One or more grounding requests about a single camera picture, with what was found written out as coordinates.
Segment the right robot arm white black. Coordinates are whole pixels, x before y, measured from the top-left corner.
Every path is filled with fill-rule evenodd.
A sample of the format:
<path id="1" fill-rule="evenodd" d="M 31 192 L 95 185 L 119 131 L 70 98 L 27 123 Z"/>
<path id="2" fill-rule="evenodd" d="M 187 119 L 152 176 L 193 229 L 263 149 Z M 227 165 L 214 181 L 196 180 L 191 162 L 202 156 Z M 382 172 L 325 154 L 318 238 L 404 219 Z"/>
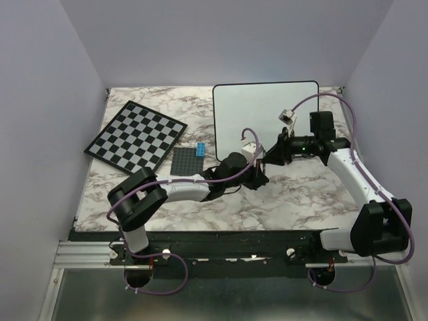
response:
<path id="1" fill-rule="evenodd" d="M 332 251 L 355 253 L 361 257 L 403 251 L 409 244 L 405 226 L 410 224 L 412 207 L 406 199 L 397 199 L 366 172 L 347 138 L 336 135 L 331 112 L 310 113 L 309 136 L 295 136 L 296 115 L 284 110 L 279 119 L 285 124 L 277 142 L 263 163 L 286 165 L 295 156 L 317 156 L 346 187 L 359 213 L 350 227 L 327 229 L 308 244 L 309 257 L 317 262 Z"/>

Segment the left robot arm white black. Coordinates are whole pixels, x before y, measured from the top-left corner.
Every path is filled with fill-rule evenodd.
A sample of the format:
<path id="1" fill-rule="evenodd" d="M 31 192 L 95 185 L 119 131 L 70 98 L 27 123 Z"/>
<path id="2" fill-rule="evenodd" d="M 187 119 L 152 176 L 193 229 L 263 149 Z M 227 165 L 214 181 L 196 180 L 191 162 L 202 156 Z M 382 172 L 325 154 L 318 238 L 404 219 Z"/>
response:
<path id="1" fill-rule="evenodd" d="M 140 264 L 148 256 L 145 224 L 165 203 L 212 201 L 232 187 L 255 191 L 268 182 L 258 162 L 233 152 L 219 165 L 191 177 L 161 179 L 144 167 L 114 187 L 108 193 L 108 201 L 127 243 L 125 256 Z"/>

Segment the white whiteboard black frame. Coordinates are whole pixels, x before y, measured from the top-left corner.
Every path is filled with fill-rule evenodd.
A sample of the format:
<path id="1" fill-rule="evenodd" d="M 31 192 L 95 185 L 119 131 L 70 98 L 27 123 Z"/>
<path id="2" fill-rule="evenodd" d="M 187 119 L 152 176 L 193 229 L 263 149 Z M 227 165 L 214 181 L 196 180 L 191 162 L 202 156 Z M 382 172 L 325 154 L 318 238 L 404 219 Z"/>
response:
<path id="1" fill-rule="evenodd" d="M 267 150 L 277 141 L 285 124 L 283 110 L 319 93 L 318 82 L 267 82 L 217 84 L 212 89 L 215 125 L 215 153 L 221 161 L 241 150 L 241 131 L 251 128 Z"/>

